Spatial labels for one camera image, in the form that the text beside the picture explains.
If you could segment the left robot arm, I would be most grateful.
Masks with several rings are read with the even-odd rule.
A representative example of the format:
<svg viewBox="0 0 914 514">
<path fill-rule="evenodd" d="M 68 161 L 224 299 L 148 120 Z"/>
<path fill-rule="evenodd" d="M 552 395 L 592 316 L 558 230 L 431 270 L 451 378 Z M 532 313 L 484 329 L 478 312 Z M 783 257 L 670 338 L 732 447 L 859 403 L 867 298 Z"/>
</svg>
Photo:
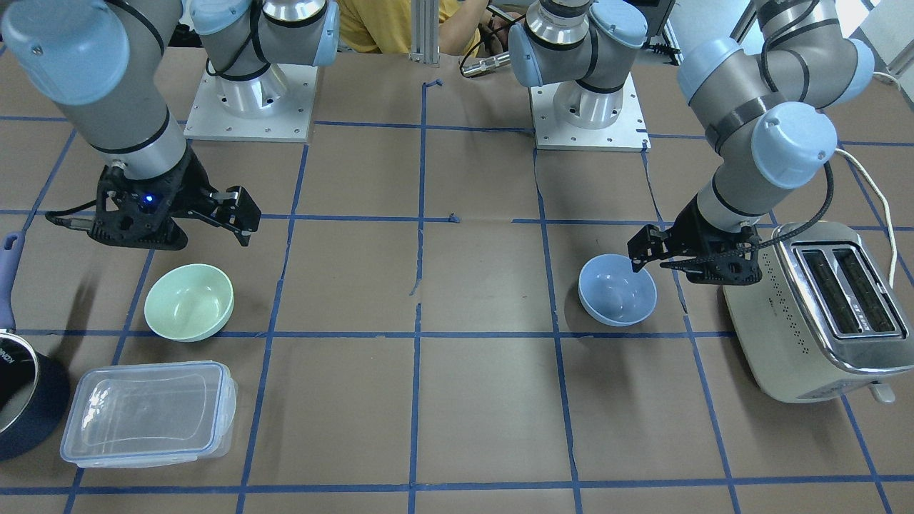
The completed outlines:
<svg viewBox="0 0 914 514">
<path fill-rule="evenodd" d="M 647 225 L 628 241 L 633 272 L 659 261 L 691 283 L 757 283 L 761 250 L 808 230 L 831 205 L 837 133 L 823 109 L 861 94 L 875 57 L 843 36 L 833 1 L 754 7 L 758 54 L 711 39 L 679 66 L 683 98 L 722 164 L 670 228 Z M 567 107 L 615 101 L 647 25 L 624 1 L 536 1 L 509 30 L 513 74 L 526 87 L 561 84 Z"/>
</svg>

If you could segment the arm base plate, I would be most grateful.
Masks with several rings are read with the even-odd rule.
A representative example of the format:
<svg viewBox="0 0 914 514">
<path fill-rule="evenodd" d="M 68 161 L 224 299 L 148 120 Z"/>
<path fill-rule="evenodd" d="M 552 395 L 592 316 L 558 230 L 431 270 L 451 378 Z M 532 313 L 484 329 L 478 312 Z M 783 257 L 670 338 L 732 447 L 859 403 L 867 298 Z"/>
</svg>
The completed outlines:
<svg viewBox="0 0 914 514">
<path fill-rule="evenodd" d="M 610 94 L 574 81 L 529 88 L 536 148 L 554 151 L 647 152 L 652 144 L 633 76 Z"/>
<path fill-rule="evenodd" d="M 229 81 L 204 73 L 184 134 L 199 141 L 306 143 L 320 68 L 274 64 L 264 75 Z"/>
</svg>

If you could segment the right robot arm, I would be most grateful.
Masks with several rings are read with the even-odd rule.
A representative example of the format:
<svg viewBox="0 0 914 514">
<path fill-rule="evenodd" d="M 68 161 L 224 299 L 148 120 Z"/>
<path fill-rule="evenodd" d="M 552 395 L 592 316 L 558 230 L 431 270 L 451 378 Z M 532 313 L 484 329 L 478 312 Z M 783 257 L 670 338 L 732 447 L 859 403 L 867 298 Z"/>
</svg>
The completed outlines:
<svg viewBox="0 0 914 514">
<path fill-rule="evenodd" d="M 27 78 L 104 160 L 91 218 L 46 219 L 108 246 L 185 248 L 177 218 L 232 232 L 247 246 L 261 211 L 242 186 L 214 188 L 156 85 L 183 13 L 208 55 L 206 75 L 228 125 L 301 115 L 284 67 L 336 58 L 333 1 L 10 1 L 2 36 Z"/>
</svg>

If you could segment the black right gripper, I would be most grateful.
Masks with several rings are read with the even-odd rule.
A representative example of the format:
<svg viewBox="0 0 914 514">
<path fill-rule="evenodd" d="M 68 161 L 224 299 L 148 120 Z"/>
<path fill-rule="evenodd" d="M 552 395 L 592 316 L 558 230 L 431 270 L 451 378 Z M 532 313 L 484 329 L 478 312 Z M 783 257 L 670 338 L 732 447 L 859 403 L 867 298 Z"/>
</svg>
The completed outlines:
<svg viewBox="0 0 914 514">
<path fill-rule="evenodd" d="M 248 247 L 260 227 L 261 209 L 242 186 L 215 191 L 195 152 L 186 147 L 179 162 L 156 178 L 128 179 L 125 167 L 105 166 L 89 238 L 108 246 L 178 251 L 186 247 L 187 236 L 175 217 L 225 228 Z"/>
</svg>

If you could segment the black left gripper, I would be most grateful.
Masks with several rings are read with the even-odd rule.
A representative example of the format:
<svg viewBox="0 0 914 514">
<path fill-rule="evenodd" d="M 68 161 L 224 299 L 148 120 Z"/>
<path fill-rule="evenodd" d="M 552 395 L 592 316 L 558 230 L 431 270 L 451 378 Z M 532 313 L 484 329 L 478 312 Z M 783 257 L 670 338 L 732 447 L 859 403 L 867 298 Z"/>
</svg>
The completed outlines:
<svg viewBox="0 0 914 514">
<path fill-rule="evenodd" d="M 763 271 L 758 250 L 748 247 L 761 243 L 755 227 L 737 232 L 719 230 L 699 211 L 693 198 L 677 216 L 669 231 L 657 225 L 644 225 L 628 241 L 631 270 L 640 273 L 653 261 L 664 260 L 662 268 L 683 272 L 689 282 L 715 286 L 750 286 L 760 282 Z M 667 261 L 679 257 L 678 261 Z"/>
</svg>

